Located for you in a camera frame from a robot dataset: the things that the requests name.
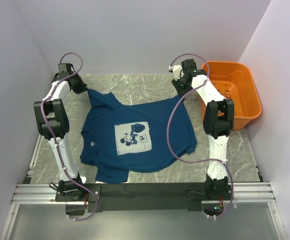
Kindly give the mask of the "orange plastic basket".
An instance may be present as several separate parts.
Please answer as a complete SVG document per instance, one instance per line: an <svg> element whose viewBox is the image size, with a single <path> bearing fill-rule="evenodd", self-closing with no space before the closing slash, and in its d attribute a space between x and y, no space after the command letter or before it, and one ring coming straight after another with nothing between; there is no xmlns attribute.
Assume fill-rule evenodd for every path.
<svg viewBox="0 0 290 240"><path fill-rule="evenodd" d="M234 102L234 130L261 114L261 104L248 67L238 62L209 61L209 79L225 98Z"/></svg>

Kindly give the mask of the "blue t shirt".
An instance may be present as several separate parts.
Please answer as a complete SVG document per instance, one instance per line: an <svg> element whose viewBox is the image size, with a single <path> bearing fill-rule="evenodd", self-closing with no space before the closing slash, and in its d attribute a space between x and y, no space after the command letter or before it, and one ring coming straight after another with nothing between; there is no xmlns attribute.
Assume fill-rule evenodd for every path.
<svg viewBox="0 0 290 240"><path fill-rule="evenodd" d="M126 182L129 171L160 171L195 151L197 140L180 97L124 105L110 92L88 90L91 109L81 131L81 163L96 166L96 181Z"/></svg>

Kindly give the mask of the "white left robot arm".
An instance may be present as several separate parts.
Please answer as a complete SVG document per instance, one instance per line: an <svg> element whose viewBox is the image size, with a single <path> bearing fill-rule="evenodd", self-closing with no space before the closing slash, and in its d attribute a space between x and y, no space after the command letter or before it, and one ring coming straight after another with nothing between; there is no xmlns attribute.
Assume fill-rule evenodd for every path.
<svg viewBox="0 0 290 240"><path fill-rule="evenodd" d="M59 183L52 182L49 187L63 200L81 201L87 198L87 191L82 186L82 179L70 152L70 124L64 100L71 91L76 94L85 92L87 85L71 63L59 63L58 71L48 94L41 101L34 102L34 113L38 132L51 146L59 169Z"/></svg>

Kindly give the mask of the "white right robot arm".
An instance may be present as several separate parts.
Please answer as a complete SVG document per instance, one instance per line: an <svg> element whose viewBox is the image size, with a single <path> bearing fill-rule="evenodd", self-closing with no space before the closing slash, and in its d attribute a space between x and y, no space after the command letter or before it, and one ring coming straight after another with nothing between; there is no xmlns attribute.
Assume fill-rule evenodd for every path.
<svg viewBox="0 0 290 240"><path fill-rule="evenodd" d="M234 102L220 94L209 79L210 68L198 69L194 59L186 59L181 65L171 64L177 93L184 97L196 91L206 106L203 129L209 140L209 166L204 195L211 200L231 191L226 170L226 151L229 135L234 125Z"/></svg>

